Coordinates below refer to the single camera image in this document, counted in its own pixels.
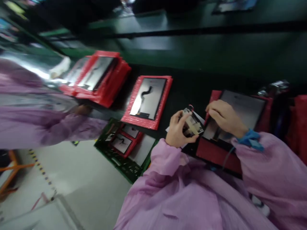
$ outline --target finger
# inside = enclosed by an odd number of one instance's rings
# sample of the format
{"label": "finger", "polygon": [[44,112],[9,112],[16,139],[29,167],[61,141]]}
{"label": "finger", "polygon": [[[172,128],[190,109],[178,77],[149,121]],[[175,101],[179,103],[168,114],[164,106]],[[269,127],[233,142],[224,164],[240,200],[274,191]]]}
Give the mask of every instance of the finger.
{"label": "finger", "polygon": [[206,112],[208,112],[210,109],[212,109],[213,106],[216,106],[217,101],[213,101],[211,103],[209,103],[209,105],[207,105],[206,107]]}
{"label": "finger", "polygon": [[193,137],[189,137],[189,138],[186,139],[186,142],[187,143],[195,143],[198,137],[199,137],[199,135],[195,135]]}
{"label": "finger", "polygon": [[224,102],[222,100],[218,100],[218,101],[215,101],[215,102],[213,102],[213,103],[211,103],[209,105],[208,111],[215,110],[215,111],[219,112],[220,115],[223,116],[223,113],[224,113],[225,108],[227,107],[227,105],[228,105],[228,103],[226,103],[226,102]]}
{"label": "finger", "polygon": [[178,120],[180,115],[182,114],[183,110],[178,111],[177,113],[175,113],[172,118],[171,118],[171,124],[178,124]]}
{"label": "finger", "polygon": [[210,116],[217,122],[218,126],[221,127],[221,125],[226,121],[225,118],[223,118],[217,111],[215,110],[209,110]]}
{"label": "finger", "polygon": [[186,114],[180,119],[180,121],[178,122],[180,128],[183,128],[183,126],[185,125],[185,121],[188,119],[189,116],[190,114]]}

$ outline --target yellow black tape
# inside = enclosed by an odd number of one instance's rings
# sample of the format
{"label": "yellow black tape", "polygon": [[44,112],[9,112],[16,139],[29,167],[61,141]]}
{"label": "yellow black tape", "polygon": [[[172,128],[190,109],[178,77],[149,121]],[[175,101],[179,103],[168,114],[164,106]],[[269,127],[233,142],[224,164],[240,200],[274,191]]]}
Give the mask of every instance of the yellow black tape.
{"label": "yellow black tape", "polygon": [[53,186],[52,182],[49,180],[49,177],[46,175],[46,172],[44,168],[42,167],[42,164],[38,161],[38,158],[35,155],[35,152],[30,149],[29,154],[32,156],[32,159],[35,161],[35,165],[39,167],[39,170],[41,171],[42,175],[44,176],[45,181],[52,186],[52,190],[55,190],[55,187]]}

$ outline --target red foam packaging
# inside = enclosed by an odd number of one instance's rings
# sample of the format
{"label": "red foam packaging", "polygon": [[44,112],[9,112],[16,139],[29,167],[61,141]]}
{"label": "red foam packaging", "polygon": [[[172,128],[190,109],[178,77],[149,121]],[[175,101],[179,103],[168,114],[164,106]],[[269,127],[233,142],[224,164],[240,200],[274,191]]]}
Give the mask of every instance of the red foam packaging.
{"label": "red foam packaging", "polygon": [[[162,98],[161,98],[161,101],[160,101],[160,104],[159,104],[159,108],[157,109],[157,114],[156,114],[155,120],[149,120],[149,119],[139,118],[139,117],[135,117],[135,116],[130,115],[133,103],[136,99],[136,96],[138,94],[138,91],[141,87],[141,84],[142,84],[144,78],[166,79],[164,92],[163,92],[163,95],[162,95]],[[173,82],[173,79],[172,79],[171,76],[139,76],[135,85],[134,85],[129,105],[128,105],[128,107],[125,111],[125,114],[122,117],[121,121],[126,122],[126,123],[130,123],[130,124],[133,124],[133,125],[141,126],[141,127],[144,127],[144,128],[157,130],[159,123],[160,123],[160,119],[161,119],[163,110],[164,110],[164,107],[165,107],[167,97],[169,95],[170,88],[172,86],[172,82]]]}
{"label": "red foam packaging", "polygon": [[[120,130],[117,132],[117,134],[121,134],[124,137],[128,138],[129,140],[131,140],[131,144],[128,147],[128,149],[126,150],[125,154],[123,154],[122,152],[118,151],[116,148],[114,148],[111,144],[109,144],[109,147],[112,148],[113,150],[115,150],[119,155],[121,155],[123,158],[127,158],[132,150],[134,149],[134,147],[142,140],[143,138],[143,133],[139,132],[136,138],[133,138],[132,136],[130,136],[129,134],[125,133],[124,131],[122,131],[124,124],[122,124]],[[114,137],[112,138],[112,140],[110,141],[110,143],[116,138],[116,135],[114,135]]]}
{"label": "red foam packaging", "polygon": [[[92,66],[95,65],[99,57],[116,58],[118,59],[118,62],[110,68],[96,91],[90,91],[79,87],[78,84],[91,70]],[[122,59],[122,57],[120,57],[120,53],[97,51],[95,54],[90,56],[90,59],[84,65],[81,74],[75,81],[74,85],[62,85],[60,90],[66,95],[80,99],[89,99],[97,104],[109,108],[124,85],[130,71],[131,67]]]}
{"label": "red foam packaging", "polygon": [[[220,98],[222,91],[213,90],[210,98],[210,102],[216,101]],[[266,97],[258,97],[267,101],[266,106],[263,110],[261,118],[255,127],[255,131],[257,132],[269,132],[270,125],[270,115],[271,115],[271,107],[273,103],[272,98]],[[207,113],[205,123],[209,118],[209,114]],[[196,155],[206,161],[210,161],[214,164],[222,166],[228,152],[223,148],[200,138],[199,145],[197,148]],[[239,158],[235,154],[230,154],[229,158],[225,164],[225,168],[229,169],[237,174],[242,174],[241,163]]]}
{"label": "red foam packaging", "polygon": [[291,123],[286,141],[291,150],[307,165],[307,95],[298,95],[294,102],[295,106],[290,108]]}

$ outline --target electronic component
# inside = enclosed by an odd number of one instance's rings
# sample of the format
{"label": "electronic component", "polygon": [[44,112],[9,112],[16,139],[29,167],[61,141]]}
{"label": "electronic component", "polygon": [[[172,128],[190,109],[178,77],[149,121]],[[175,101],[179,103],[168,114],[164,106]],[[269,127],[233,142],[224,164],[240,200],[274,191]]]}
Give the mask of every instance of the electronic component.
{"label": "electronic component", "polygon": [[259,90],[258,95],[262,97],[274,98],[281,93],[289,91],[289,88],[290,84],[287,82],[287,80],[279,80],[269,84],[268,86],[262,87]]}
{"label": "electronic component", "polygon": [[186,114],[190,114],[190,116],[185,121],[183,134],[186,137],[202,134],[204,132],[203,124],[199,121],[193,110],[191,110],[191,108],[185,108],[183,110],[182,116]]}
{"label": "electronic component", "polygon": [[227,13],[233,11],[250,11],[258,0],[221,0],[217,3],[213,14]]}

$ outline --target black table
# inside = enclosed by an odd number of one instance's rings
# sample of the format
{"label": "black table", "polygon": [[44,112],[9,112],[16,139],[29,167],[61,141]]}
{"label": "black table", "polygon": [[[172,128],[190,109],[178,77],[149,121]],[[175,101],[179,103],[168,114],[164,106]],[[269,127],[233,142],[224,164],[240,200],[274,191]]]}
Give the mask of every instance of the black table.
{"label": "black table", "polygon": [[245,76],[205,73],[202,71],[150,65],[129,65],[132,71],[110,109],[104,108],[89,100],[85,103],[101,112],[101,119],[109,119],[110,117],[121,119],[129,104],[131,92],[139,76],[172,76],[174,79],[173,84],[166,101],[158,130],[135,126],[136,129],[155,139],[165,138],[165,129],[169,126],[171,116],[178,110],[186,108],[189,104],[193,105],[194,111],[204,118],[205,108],[210,100],[212,90],[228,89],[245,94],[256,94],[260,87],[269,83],[263,81],[259,82],[257,79],[250,79]]}

